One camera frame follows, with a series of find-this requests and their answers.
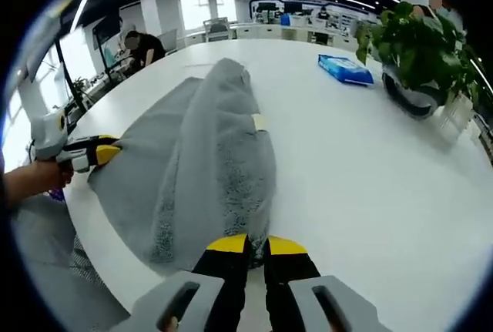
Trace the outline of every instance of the window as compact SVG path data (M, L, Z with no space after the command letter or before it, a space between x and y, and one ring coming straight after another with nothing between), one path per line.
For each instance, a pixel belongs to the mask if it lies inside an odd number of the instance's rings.
M210 20L209 0L179 0L185 30L197 29Z
M21 105L18 91L12 95L2 133L2 152L5 172L21 166L28 157L31 142L31 124Z
M234 0L216 0L217 14L220 18L228 18L228 22L235 22L236 4Z
M96 69L82 26L63 37L60 40L60 47L72 81L77 78L91 79L96 76Z
M55 46L48 50L48 53L46 53L45 58L39 65L35 82L39 84L41 96L48 112L62 107L72 98L72 94L65 84L63 69L60 66L59 56L56 53Z

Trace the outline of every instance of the gray blanket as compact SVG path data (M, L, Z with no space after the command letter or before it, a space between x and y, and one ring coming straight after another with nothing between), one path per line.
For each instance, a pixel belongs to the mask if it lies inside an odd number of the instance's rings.
M229 59L158 100L89 177L126 245L156 270L191 270L222 236L248 233L257 256L275 185L269 134L257 130L250 74Z

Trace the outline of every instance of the wet wipes package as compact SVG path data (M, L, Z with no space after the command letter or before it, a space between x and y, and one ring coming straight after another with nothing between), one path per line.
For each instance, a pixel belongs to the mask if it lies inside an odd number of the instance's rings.
M318 65L340 82L363 87L373 84L368 69L346 57L318 55Z

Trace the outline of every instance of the desk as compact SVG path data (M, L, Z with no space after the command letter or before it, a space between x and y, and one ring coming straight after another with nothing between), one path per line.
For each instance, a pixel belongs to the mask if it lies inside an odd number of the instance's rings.
M323 33L330 37L342 35L342 31L338 29L317 28L315 26L283 26L278 24L257 24L257 23L240 23L230 25L230 31L233 32L233 37L238 39L284 39L283 31L296 32L294 40L300 42L310 42L311 33ZM198 43L206 41L206 32L204 29L188 33L182 38L177 39L178 49L190 47Z
M194 45L121 83L72 135L120 136L188 76L204 77L223 57L243 63L276 153L271 234L302 243L322 274L372 302L392 330L446 330L481 285L491 256L487 156L465 136L451 151L435 147L426 122L390 102L377 62L368 60L374 89L344 86L317 66L321 52L355 59L282 40ZM121 241L86 180L76 174L65 189L70 215L99 275L131 310L162 277Z

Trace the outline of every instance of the computer monitor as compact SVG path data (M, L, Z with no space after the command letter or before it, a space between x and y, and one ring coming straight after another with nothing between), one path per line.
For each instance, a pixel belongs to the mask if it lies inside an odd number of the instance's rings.
M277 7L275 3L261 2L259 3L258 11L276 11Z
M110 38L120 32L120 17L118 15L106 16L92 29L92 41L94 49L98 48L99 44L108 42Z
M284 13L294 14L296 12L303 12L301 2L284 2Z

